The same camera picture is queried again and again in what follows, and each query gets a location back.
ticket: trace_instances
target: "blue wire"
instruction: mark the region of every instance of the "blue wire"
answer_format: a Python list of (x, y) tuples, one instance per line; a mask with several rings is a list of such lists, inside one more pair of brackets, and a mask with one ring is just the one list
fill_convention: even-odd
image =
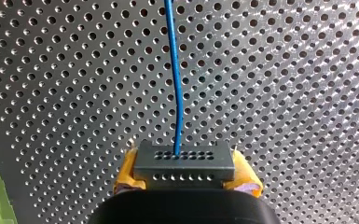
[(181, 131), (183, 126), (183, 99), (181, 78), (179, 74), (178, 52), (175, 39), (175, 25), (173, 23), (173, 2), (172, 0), (164, 0), (165, 13), (167, 17), (168, 37), (170, 38), (171, 65), (173, 68), (173, 85), (175, 88), (176, 98), (176, 127), (175, 141), (173, 144), (173, 154), (179, 155), (181, 144)]

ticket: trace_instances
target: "perforated metal panel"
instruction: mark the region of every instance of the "perforated metal panel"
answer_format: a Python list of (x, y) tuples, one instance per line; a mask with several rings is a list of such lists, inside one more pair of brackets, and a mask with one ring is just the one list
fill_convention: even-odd
[[(183, 144), (228, 140), (282, 223), (359, 223), (359, 0), (175, 1)], [(129, 139), (171, 145), (162, 0), (0, 0), (0, 172), (19, 223), (86, 223)]]

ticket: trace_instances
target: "metal surface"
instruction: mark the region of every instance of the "metal surface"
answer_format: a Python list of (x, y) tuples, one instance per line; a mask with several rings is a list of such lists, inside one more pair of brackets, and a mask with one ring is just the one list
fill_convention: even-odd
[[(229, 140), (283, 223), (359, 223), (359, 1), (175, 1), (183, 144)], [(19, 223), (85, 223), (131, 137), (171, 145), (163, 2), (0, 1), (0, 172)]]
[(133, 168), (135, 179), (146, 181), (148, 189), (222, 188), (234, 179), (234, 162), (225, 141), (214, 146), (182, 146), (173, 155), (171, 146), (153, 146), (143, 141)]

